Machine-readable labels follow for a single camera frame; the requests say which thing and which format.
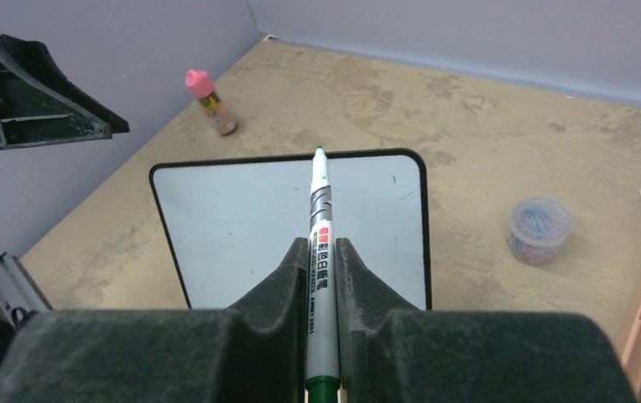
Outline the clear jar of paperclips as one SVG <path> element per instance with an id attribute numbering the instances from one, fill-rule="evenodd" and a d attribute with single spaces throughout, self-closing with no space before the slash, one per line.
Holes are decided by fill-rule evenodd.
<path id="1" fill-rule="evenodd" d="M 572 224 L 572 215 L 558 201 L 548 197 L 524 199 L 511 212 L 509 249 L 524 264 L 548 264 L 563 249 Z"/>

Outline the aluminium frame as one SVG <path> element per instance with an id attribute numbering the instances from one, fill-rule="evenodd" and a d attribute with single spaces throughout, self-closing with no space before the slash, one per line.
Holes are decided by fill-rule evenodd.
<path id="1" fill-rule="evenodd" d="M 9 253 L 0 255 L 0 306 L 10 312 L 22 307 L 27 311 L 50 311 L 52 306 L 19 259 Z"/>

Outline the pink cap bottle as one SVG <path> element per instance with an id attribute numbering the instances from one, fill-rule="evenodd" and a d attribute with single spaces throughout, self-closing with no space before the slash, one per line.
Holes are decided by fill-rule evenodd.
<path id="1" fill-rule="evenodd" d="M 187 71 L 185 86 L 193 98 L 201 105 L 211 126 L 218 134 L 227 136 L 237 130 L 237 120 L 216 93 L 215 83 L 206 71 Z"/>

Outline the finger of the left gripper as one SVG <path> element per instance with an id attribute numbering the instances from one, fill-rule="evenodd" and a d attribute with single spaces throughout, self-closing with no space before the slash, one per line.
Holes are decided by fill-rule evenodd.
<path id="1" fill-rule="evenodd" d="M 0 34 L 0 150 L 110 139 L 128 122 L 74 85 L 38 41 Z"/>

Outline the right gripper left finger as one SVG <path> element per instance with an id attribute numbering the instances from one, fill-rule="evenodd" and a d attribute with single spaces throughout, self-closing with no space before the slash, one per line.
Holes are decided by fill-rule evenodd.
<path id="1" fill-rule="evenodd" d="M 301 402 L 308 244 L 221 310 L 36 316 L 0 367 L 0 402 Z"/>

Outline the small whiteboard black frame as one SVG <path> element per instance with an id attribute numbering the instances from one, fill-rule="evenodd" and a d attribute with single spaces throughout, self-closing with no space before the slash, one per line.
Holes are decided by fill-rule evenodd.
<path id="1" fill-rule="evenodd" d="M 431 307 L 425 162 L 410 149 L 328 156 L 335 235 L 405 300 Z M 154 200 L 188 307 L 224 308 L 309 234 L 311 156 L 163 163 Z"/>

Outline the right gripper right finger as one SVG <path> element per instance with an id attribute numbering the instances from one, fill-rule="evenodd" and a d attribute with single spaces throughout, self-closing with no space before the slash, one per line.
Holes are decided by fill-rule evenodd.
<path id="1" fill-rule="evenodd" d="M 423 311 L 336 241 L 344 402 L 633 402 L 590 318 L 541 311 Z"/>

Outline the green whiteboard marker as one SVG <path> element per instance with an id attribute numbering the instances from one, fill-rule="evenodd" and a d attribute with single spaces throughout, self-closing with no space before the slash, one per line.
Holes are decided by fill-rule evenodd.
<path id="1" fill-rule="evenodd" d="M 309 402 L 337 402 L 341 386 L 335 237 L 328 159 L 317 147 L 310 183 L 305 389 Z"/>

